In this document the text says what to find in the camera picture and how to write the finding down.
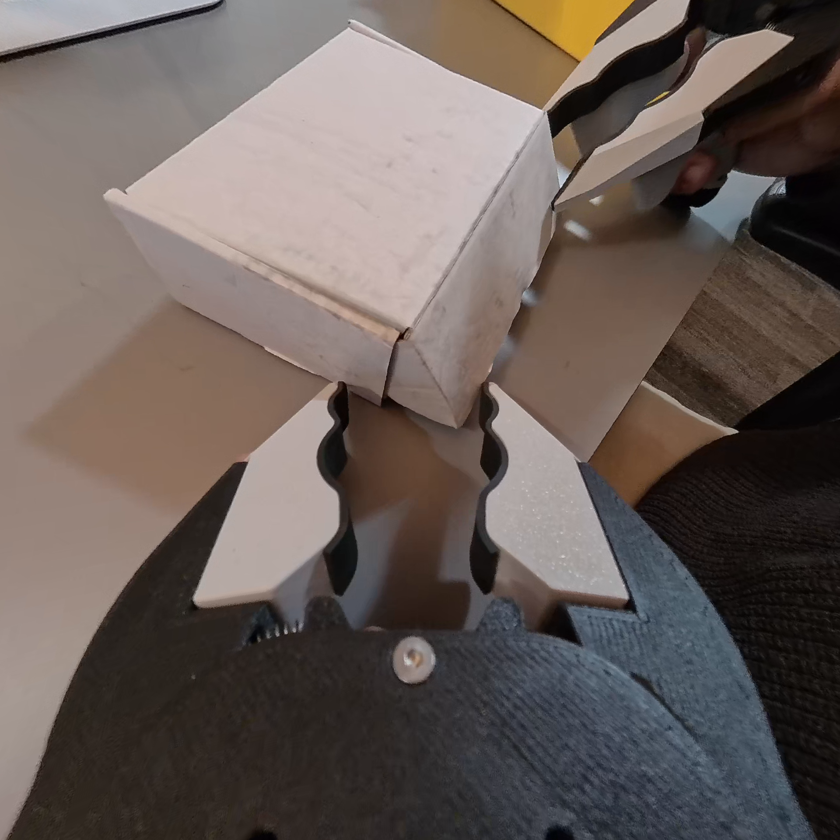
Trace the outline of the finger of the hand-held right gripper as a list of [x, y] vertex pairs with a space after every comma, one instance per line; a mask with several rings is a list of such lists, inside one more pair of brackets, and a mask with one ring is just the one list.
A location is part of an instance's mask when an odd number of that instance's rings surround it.
[[700, 141], [706, 110], [792, 40], [781, 31], [761, 29], [707, 47], [677, 89], [646, 106], [624, 131], [575, 168], [553, 209], [561, 212], [576, 199], [601, 196], [628, 182], [638, 209], [660, 204]]
[[689, 32], [690, 1], [632, 2], [547, 104], [551, 136], [580, 120], [596, 124], [610, 100], [632, 119], [679, 77]]

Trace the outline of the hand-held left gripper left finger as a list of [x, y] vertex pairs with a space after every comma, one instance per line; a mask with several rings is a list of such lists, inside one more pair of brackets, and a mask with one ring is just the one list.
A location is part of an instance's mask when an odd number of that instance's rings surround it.
[[304, 610], [342, 596], [359, 550], [340, 483], [347, 385], [324, 387], [255, 449], [193, 595], [198, 608], [269, 603]]

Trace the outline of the mesh office chair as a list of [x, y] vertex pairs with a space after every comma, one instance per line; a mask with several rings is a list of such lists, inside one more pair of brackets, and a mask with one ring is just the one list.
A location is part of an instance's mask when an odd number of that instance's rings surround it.
[[754, 204], [748, 229], [755, 242], [838, 289], [838, 168], [772, 184]]

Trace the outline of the white cardboard mailer box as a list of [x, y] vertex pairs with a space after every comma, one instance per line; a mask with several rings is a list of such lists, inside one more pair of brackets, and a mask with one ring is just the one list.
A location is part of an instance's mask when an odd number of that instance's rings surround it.
[[356, 21], [125, 191], [171, 296], [459, 427], [554, 231], [547, 114]]

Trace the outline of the person's right hand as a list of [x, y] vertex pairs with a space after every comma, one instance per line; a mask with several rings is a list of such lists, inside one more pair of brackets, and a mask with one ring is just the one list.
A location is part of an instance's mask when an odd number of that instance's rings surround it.
[[687, 158], [672, 195], [708, 188], [723, 172], [783, 177], [815, 172], [838, 161], [839, 62], [814, 87], [730, 121], [718, 146]]

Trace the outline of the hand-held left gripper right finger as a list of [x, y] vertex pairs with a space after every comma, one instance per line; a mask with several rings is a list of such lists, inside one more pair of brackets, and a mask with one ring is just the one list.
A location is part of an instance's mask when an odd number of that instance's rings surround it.
[[495, 383], [481, 387], [479, 427], [487, 483], [469, 548], [478, 588], [514, 602], [527, 628], [547, 627], [560, 605], [628, 607], [579, 460]]

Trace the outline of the person's dark clothing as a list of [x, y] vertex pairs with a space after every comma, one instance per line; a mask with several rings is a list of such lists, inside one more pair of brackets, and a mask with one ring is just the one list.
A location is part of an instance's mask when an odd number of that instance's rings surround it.
[[817, 838], [839, 838], [839, 427], [698, 449], [638, 502], [727, 625]]

